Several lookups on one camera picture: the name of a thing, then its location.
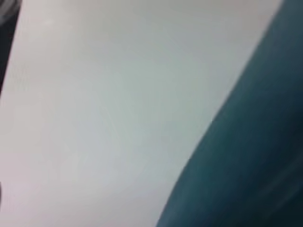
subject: dark object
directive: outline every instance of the dark object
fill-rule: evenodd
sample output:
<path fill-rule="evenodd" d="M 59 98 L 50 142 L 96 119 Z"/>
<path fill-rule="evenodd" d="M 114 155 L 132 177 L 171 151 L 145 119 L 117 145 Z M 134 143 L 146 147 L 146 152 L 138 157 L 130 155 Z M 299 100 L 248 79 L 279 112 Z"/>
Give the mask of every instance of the dark object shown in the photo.
<path fill-rule="evenodd" d="M 0 0 L 0 91 L 9 60 L 19 8 L 19 0 Z"/>
<path fill-rule="evenodd" d="M 303 1 L 287 0 L 157 227 L 303 226 Z"/>

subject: white wall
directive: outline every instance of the white wall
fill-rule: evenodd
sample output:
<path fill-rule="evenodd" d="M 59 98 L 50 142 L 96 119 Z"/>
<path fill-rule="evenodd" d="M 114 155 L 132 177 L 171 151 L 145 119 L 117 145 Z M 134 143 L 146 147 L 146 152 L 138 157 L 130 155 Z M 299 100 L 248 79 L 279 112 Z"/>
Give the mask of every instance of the white wall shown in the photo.
<path fill-rule="evenodd" d="M 153 227 L 279 0 L 24 0 L 2 227 Z"/>

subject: dark teal fabric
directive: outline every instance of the dark teal fabric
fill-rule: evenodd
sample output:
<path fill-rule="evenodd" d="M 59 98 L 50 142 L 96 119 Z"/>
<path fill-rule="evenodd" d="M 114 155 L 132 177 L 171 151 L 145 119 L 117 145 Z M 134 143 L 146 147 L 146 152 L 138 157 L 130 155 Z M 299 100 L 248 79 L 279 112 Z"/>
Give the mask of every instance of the dark teal fabric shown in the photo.
<path fill-rule="evenodd" d="M 303 1 L 283 3 L 157 227 L 303 226 Z"/>

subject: white surface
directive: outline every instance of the white surface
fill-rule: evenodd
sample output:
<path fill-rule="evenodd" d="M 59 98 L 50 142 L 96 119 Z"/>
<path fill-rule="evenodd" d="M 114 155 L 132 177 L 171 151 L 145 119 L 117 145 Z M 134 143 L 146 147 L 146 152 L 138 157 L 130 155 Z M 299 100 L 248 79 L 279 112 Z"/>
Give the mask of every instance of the white surface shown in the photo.
<path fill-rule="evenodd" d="M 279 0 L 24 0 L 3 227 L 153 227 Z"/>

